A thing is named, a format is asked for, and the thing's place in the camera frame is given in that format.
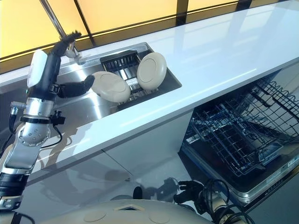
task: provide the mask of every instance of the dish rack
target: dish rack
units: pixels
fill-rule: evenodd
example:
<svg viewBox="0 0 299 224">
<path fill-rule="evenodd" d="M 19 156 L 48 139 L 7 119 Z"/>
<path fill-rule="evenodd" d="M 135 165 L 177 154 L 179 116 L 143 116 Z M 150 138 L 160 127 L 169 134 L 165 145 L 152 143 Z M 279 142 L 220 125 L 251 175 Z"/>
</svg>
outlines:
<svg viewBox="0 0 299 224">
<path fill-rule="evenodd" d="M 136 50 L 126 50 L 118 54 L 105 56 L 100 58 L 100 61 L 105 71 L 109 71 L 120 76 L 129 85 L 131 95 L 127 102 L 158 91 L 158 89 L 146 91 L 139 86 L 137 81 L 137 69 L 141 59 Z"/>
<path fill-rule="evenodd" d="M 279 156 L 299 135 L 298 101 L 275 82 L 261 79 L 250 91 L 208 109 L 195 109 L 186 139 L 211 145 L 236 175 L 246 175 Z"/>
</svg>

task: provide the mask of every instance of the sink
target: sink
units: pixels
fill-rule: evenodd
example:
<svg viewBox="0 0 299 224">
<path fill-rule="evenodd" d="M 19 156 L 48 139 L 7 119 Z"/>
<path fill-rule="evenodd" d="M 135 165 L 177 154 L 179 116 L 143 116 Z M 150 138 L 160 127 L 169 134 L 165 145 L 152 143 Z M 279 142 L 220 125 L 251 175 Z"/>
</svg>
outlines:
<svg viewBox="0 0 299 224">
<path fill-rule="evenodd" d="M 110 51 L 104 54 L 91 56 L 89 58 L 85 58 L 84 61 L 81 61 L 79 63 L 64 64 L 60 68 L 57 82 L 59 84 L 65 82 L 79 82 L 84 80 L 88 75 L 91 75 L 97 71 L 110 71 L 108 66 L 103 66 L 104 63 L 101 63 L 101 59 L 107 57 L 111 58 L 111 56 L 118 56 L 128 50 L 135 51 L 138 60 L 142 60 L 144 56 L 153 52 L 150 46 L 144 42 L 126 48 Z M 181 83 L 174 77 L 171 71 L 167 69 L 165 79 L 158 89 L 154 91 L 144 91 L 136 84 L 136 82 L 134 83 L 134 77 L 137 73 L 137 67 L 138 63 L 134 63 L 130 66 L 127 66 L 126 68 L 121 67 L 119 70 L 112 71 L 126 80 L 130 85 L 132 94 L 128 102 L 121 104 L 109 102 L 98 96 L 92 90 L 77 98 L 61 99 L 57 97 L 54 110 L 61 110 L 63 116 L 66 117 L 65 124 L 58 126 L 59 130 L 62 133 L 67 131 L 72 132 L 72 130 L 76 129 L 79 126 L 88 124 L 92 121 L 101 119 L 102 117 L 116 113 L 120 110 L 124 110 L 128 107 L 181 87 Z M 10 102 L 26 101 L 26 79 L 14 83 L 13 86 L 6 89 L 9 89 L 9 91 L 0 95 L 0 146 L 3 145 L 3 142 L 9 135 L 7 125 L 8 116 L 10 113 Z M 57 133 L 54 130 L 51 130 L 51 135 L 55 136 L 57 135 Z"/>
</svg>

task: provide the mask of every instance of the open dishwasher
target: open dishwasher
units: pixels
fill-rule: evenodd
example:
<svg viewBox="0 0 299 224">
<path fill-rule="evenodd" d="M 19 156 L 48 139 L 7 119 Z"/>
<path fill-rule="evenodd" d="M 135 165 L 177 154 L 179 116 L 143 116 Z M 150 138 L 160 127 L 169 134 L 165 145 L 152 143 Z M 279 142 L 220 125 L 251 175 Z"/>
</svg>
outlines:
<svg viewBox="0 0 299 224">
<path fill-rule="evenodd" d="M 279 72 L 195 108 L 181 147 L 245 210 L 299 165 L 299 101 L 273 81 Z"/>
</svg>

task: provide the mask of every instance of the white countertop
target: white countertop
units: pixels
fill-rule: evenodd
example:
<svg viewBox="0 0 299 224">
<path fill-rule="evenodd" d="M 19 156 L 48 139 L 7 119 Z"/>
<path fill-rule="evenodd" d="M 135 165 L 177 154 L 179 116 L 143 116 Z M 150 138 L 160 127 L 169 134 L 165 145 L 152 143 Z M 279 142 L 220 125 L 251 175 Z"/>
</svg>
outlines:
<svg viewBox="0 0 299 224">
<path fill-rule="evenodd" d="M 91 56 L 147 42 L 164 55 L 181 88 L 78 128 L 58 167 L 106 148 L 204 102 L 299 61 L 299 1 L 252 8 L 86 50 Z M 69 62 L 62 58 L 62 64 Z M 24 78 L 28 67 L 0 76 Z M 54 137 L 47 144 L 54 143 Z M 47 163 L 51 149 L 40 157 Z M 36 164 L 35 170 L 41 168 Z"/>
</svg>

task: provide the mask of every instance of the cable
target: cable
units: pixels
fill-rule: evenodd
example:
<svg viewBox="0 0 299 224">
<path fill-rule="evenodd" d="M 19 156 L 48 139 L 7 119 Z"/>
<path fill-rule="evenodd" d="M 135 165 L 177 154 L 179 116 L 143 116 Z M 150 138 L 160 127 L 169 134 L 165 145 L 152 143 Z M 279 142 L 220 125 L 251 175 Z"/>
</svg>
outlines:
<svg viewBox="0 0 299 224">
<path fill-rule="evenodd" d="M 237 217 L 241 217 L 241 216 L 244 216 L 244 217 L 246 217 L 246 219 L 249 219 L 251 224 L 255 224 L 253 219 L 245 212 L 237 212 L 235 214 L 232 214 L 223 224 L 230 224 L 231 221 L 233 220 L 233 218 L 237 218 Z"/>
<path fill-rule="evenodd" d="M 214 220 L 214 210 L 213 210 L 213 200 L 212 200 L 212 196 L 213 196 L 213 186 L 216 182 L 219 182 L 219 183 L 223 183 L 223 185 L 225 186 L 226 188 L 226 192 L 227 192 L 227 199 L 226 199 L 226 203 L 229 202 L 229 198 L 230 198 L 230 194 L 229 194 L 229 188 L 228 188 L 228 185 L 223 181 L 223 180 L 220 180 L 220 179 L 215 179 L 215 180 L 212 180 L 212 179 L 209 179 L 206 184 L 205 184 L 205 188 L 206 188 L 206 194 L 205 194 L 205 202 L 206 202 L 206 207 L 209 211 L 209 214 L 211 215 L 212 219 Z"/>
<path fill-rule="evenodd" d="M 11 134 L 15 134 L 15 130 L 14 130 L 14 122 L 15 119 L 17 118 L 16 114 L 10 114 L 9 115 L 9 122 L 8 122 L 8 128 Z"/>
<path fill-rule="evenodd" d="M 26 215 L 26 214 L 17 212 L 17 215 L 20 215 L 20 216 L 22 216 L 22 217 L 25 217 L 25 218 L 29 219 L 29 220 L 31 221 L 32 224 L 36 224 L 36 222 L 34 221 L 34 219 L 31 218 L 30 216 Z"/>
<path fill-rule="evenodd" d="M 4 150 L 5 150 L 5 147 L 6 145 L 8 144 L 10 138 L 13 136 L 13 134 L 10 134 L 9 137 L 7 138 L 6 142 L 4 142 L 2 148 L 1 148 L 1 151 L 0 151 L 0 157 L 2 157 L 3 153 L 4 153 Z"/>
<path fill-rule="evenodd" d="M 55 142 L 55 143 L 53 143 L 53 144 L 51 144 L 51 145 L 43 146 L 43 147 L 41 147 L 41 148 L 51 147 L 51 146 L 57 145 L 58 143 L 60 143 L 60 142 L 62 141 L 62 134 L 61 134 L 61 132 L 59 131 L 59 129 L 56 127 L 56 125 L 53 125 L 53 128 L 54 128 L 55 131 L 59 134 L 60 139 L 59 139 L 57 142 Z"/>
<path fill-rule="evenodd" d="M 204 197 L 204 200 L 205 200 L 205 203 L 206 203 L 206 207 L 207 207 L 207 210 L 209 212 L 209 214 L 211 215 L 212 219 L 215 221 L 216 224 L 218 224 L 222 217 L 226 214 L 226 212 L 228 212 L 231 208 L 233 207 L 236 207 L 238 208 L 241 212 L 237 212 L 237 213 L 234 213 L 232 214 L 231 216 L 229 216 L 229 218 L 224 222 L 224 224 L 230 224 L 232 219 L 233 218 L 236 218 L 236 217 L 245 217 L 245 220 L 248 224 L 255 224 L 255 222 L 253 221 L 253 219 L 245 212 L 243 212 L 241 206 L 239 205 L 236 205 L 236 204 L 232 204 L 232 205 L 229 205 L 227 206 L 219 215 L 219 217 L 217 218 L 217 220 L 215 220 L 215 216 L 214 216 L 214 210 L 213 210 L 213 186 L 215 183 L 222 183 L 225 188 L 226 188 L 226 192 L 227 192 L 227 199 L 226 199 L 226 204 L 229 202 L 229 198 L 230 198 L 230 194 L 229 194 L 229 188 L 228 188 L 228 185 L 223 181 L 223 180 L 220 180 L 220 179 L 209 179 L 206 184 L 205 184 L 205 189 L 206 191 L 203 193 L 203 197 Z"/>
</svg>

